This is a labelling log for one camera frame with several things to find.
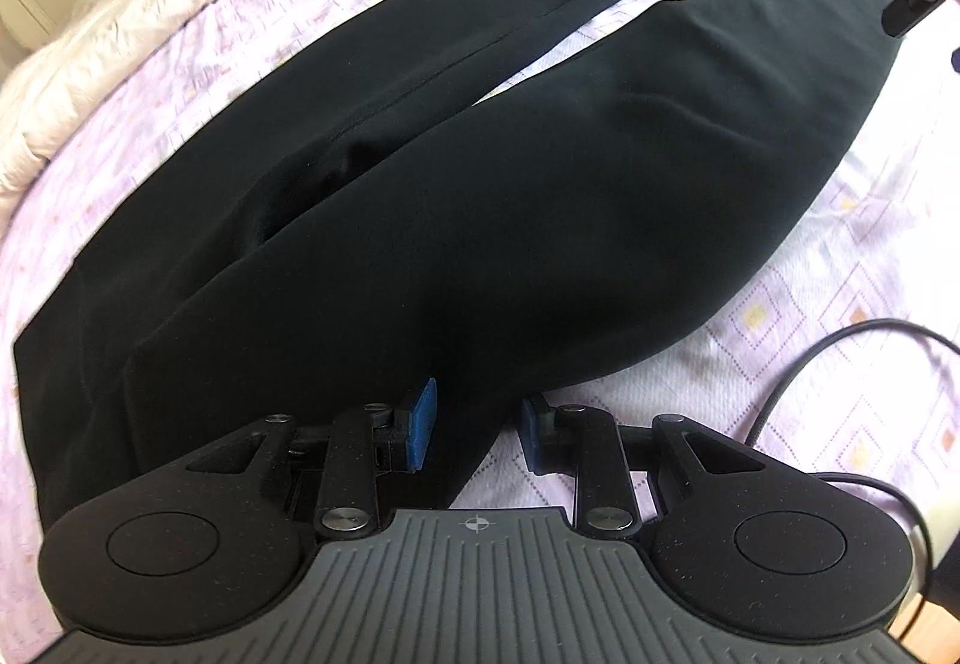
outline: patterned bed sheet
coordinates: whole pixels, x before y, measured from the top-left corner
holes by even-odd
[[[31,189],[0,248],[0,653],[19,664],[59,634],[37,581],[40,528],[17,414],[11,345],[73,256],[131,191],[229,101],[338,23],[380,0],[218,0],[109,97]],[[495,92],[619,28],[657,0],[624,0]],[[960,79],[944,37],[949,4],[906,41],[850,154],[773,258],[709,324],[647,362],[555,391],[647,424],[680,411],[743,437],[776,377],[843,325],[909,317],[955,336],[960,292],[943,239],[960,237],[947,128]],[[871,333],[825,354],[796,381],[760,448],[802,469],[884,477],[930,506],[960,477],[960,392],[925,343]],[[651,511],[637,476],[641,507]],[[533,477],[503,434],[461,506],[570,507],[565,477]],[[877,500],[880,504],[887,501]]]

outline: ribbed surface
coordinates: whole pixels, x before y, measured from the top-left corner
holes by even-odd
[[[883,632],[758,643],[673,603],[627,545],[573,533],[557,509],[402,512],[385,533],[328,545],[248,627],[138,648],[74,633],[43,664],[899,664]]]

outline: black fabric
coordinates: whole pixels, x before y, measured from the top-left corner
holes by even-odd
[[[472,105],[616,0],[387,0],[213,119],[16,343],[46,527],[261,416],[326,422],[436,376],[443,506],[517,395],[695,329],[856,135],[888,0],[655,5]]]

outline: screw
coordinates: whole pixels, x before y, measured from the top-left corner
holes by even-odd
[[[331,531],[359,531],[370,523],[370,516],[355,506],[335,506],[320,519]]]
[[[618,506],[595,506],[587,513],[587,523],[601,531],[621,531],[634,523],[634,516]]]

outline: bed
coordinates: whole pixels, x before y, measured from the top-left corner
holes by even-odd
[[[381,0],[56,1],[17,8],[0,0],[13,38],[35,50],[0,88],[0,654],[8,664],[29,660],[59,633],[35,575],[40,527],[11,343],[97,227],[184,140]],[[497,90],[613,32],[652,1],[621,1]],[[957,336],[960,295],[942,239],[960,230],[949,180],[960,163],[943,112],[960,92],[949,66],[958,25],[951,1],[909,36],[841,167],[719,314],[653,359],[554,391],[551,403],[601,405],[637,424],[681,411],[742,438],[786,364],[826,333],[899,316]],[[894,482],[930,517],[939,554],[960,528],[952,368],[913,339],[851,339],[798,379],[760,448],[805,470]],[[644,477],[635,480],[650,514]],[[515,437],[503,434],[458,504],[569,507],[571,499],[563,477],[529,475]]]

